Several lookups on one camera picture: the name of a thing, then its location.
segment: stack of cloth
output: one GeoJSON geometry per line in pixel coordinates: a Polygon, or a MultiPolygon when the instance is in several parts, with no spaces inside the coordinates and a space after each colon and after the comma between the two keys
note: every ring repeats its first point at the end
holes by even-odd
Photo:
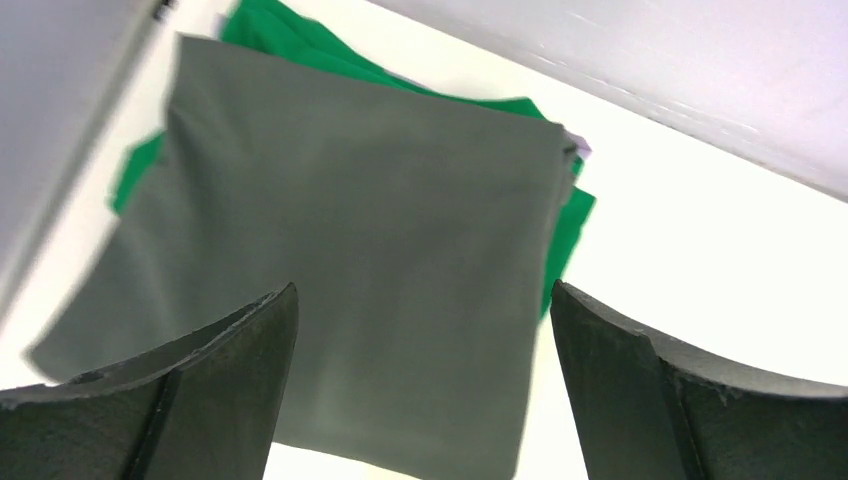
{"type": "Polygon", "coordinates": [[[31,359],[65,381],[294,282],[275,441],[511,478],[540,300],[594,203],[577,145],[527,98],[429,91],[277,0],[242,0],[222,40],[182,39],[167,133],[132,152],[121,223],[31,359]]]}

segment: gray cloth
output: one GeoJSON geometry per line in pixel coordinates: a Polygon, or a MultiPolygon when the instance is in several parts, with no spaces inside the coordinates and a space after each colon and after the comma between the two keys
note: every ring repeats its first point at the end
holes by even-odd
{"type": "Polygon", "coordinates": [[[35,363],[67,379],[292,281],[276,441],[426,479],[510,478],[573,180],[562,127],[192,38],[167,125],[35,363]]]}

